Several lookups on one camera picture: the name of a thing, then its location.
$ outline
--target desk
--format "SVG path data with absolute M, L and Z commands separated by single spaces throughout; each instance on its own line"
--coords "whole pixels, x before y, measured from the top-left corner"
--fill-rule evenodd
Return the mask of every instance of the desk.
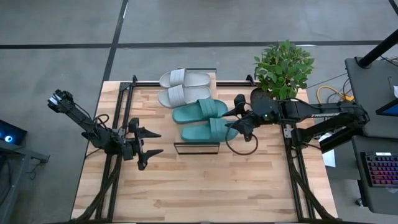
M 119 83 L 104 82 L 101 90 L 97 114 L 109 114 L 108 126 L 113 120 Z M 242 93 L 248 100 L 252 89 L 218 86 L 216 97 L 233 108 L 234 97 Z M 235 155 L 225 144 L 221 144 L 217 155 L 177 155 L 173 143 L 181 125 L 172 121 L 172 110 L 158 103 L 159 90 L 160 87 L 135 87 L 130 118 L 138 117 L 140 126 L 162 135 L 145 139 L 144 150 L 164 149 L 164 152 L 151 158 L 145 171 L 137 169 L 136 159 L 123 161 L 114 222 L 297 221 L 280 126 L 262 126 L 255 130 L 259 149 L 251 156 Z M 301 90 L 298 97 L 308 101 L 305 90 Z M 307 120 L 299 125 L 312 124 L 313 121 Z M 254 141 L 244 142 L 239 135 L 231 145 L 248 152 L 254 147 Z M 89 145 L 87 153 L 93 150 Z M 303 156 L 311 190 L 336 217 L 321 152 L 309 147 L 303 150 Z M 98 193 L 104 161 L 103 151 L 85 161 L 72 218 L 78 217 Z M 300 197 L 305 210 L 302 192 Z
M 352 139 L 354 152 L 361 176 L 361 194 L 364 205 L 376 213 L 398 215 L 397 200 L 398 189 L 387 187 L 370 187 L 368 176 L 361 160 L 361 152 L 398 152 L 398 141 L 393 139 L 366 138 L 354 136 Z
M 381 116 L 376 110 L 395 99 L 393 85 L 398 85 L 398 68 L 386 61 L 375 60 L 368 69 L 355 58 L 345 60 L 355 101 L 369 114 L 363 128 L 365 136 L 398 139 L 398 117 Z

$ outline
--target keyboard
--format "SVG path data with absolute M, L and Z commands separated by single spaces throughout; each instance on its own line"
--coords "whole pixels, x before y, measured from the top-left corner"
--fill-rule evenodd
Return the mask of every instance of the keyboard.
M 371 187 L 398 187 L 398 153 L 362 152 Z

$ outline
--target black desk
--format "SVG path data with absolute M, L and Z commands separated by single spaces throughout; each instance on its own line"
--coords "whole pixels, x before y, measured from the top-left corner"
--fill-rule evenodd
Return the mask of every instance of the black desk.
M 9 223 L 12 209 L 17 201 L 21 180 L 28 171 L 30 160 L 37 159 L 41 163 L 46 163 L 49 161 L 50 156 L 20 148 L 19 146 L 12 144 L 7 144 L 4 141 L 0 141 L 0 155 L 6 156 L 7 159 L 12 159 L 15 162 L 13 163 L 14 166 L 11 167 L 12 178 L 10 191 L 8 192 L 3 204 L 0 205 L 0 223 L 3 224 Z M 2 181 L 2 184 L 4 185 L 5 182 L 7 182 L 4 180 L 6 180 L 8 176 L 3 175 L 2 177 L 4 179 L 0 179 L 0 181 Z
M 346 142 L 335 148 L 336 167 L 326 166 L 328 177 L 332 179 L 360 180 L 353 145 Z
M 395 99 L 392 86 L 398 86 L 398 68 L 376 60 L 368 69 L 358 66 L 355 58 L 345 60 L 355 101 L 369 113 L 363 128 L 365 136 L 398 139 L 398 117 L 381 116 L 376 110 Z
M 359 189 L 364 206 L 375 213 L 398 215 L 398 188 L 370 187 L 360 155 L 361 152 L 398 152 L 398 140 L 354 136 L 351 141 L 361 176 Z

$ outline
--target plant pot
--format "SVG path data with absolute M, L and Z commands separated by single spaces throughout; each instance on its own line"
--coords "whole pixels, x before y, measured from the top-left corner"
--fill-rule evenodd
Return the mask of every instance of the plant pot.
M 269 90 L 267 90 L 266 92 L 264 92 L 264 90 L 260 89 L 260 88 L 255 88 L 253 89 L 253 91 L 250 93 L 250 102 L 253 103 L 256 100 L 260 100 L 262 98 L 269 98 Z

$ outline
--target slide sandal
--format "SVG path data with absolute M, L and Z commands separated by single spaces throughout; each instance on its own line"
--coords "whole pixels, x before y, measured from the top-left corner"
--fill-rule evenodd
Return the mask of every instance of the slide sandal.
M 227 120 L 210 118 L 209 122 L 195 126 L 187 126 L 181 129 L 181 139 L 186 142 L 225 142 Z M 231 128 L 227 140 L 232 140 L 238 135 L 238 131 Z
M 207 86 L 182 87 L 178 85 L 157 94 L 159 103 L 166 108 L 176 108 L 210 97 L 211 91 Z
M 184 87 L 210 86 L 210 76 L 207 73 L 187 72 L 187 70 L 183 68 L 162 75 L 159 84 L 166 88 L 177 85 L 183 85 Z
M 213 99 L 200 99 L 196 103 L 174 109 L 172 117 L 177 124 L 186 124 L 206 121 L 208 118 L 220 118 L 226 112 L 228 112 L 228 107 L 224 102 Z

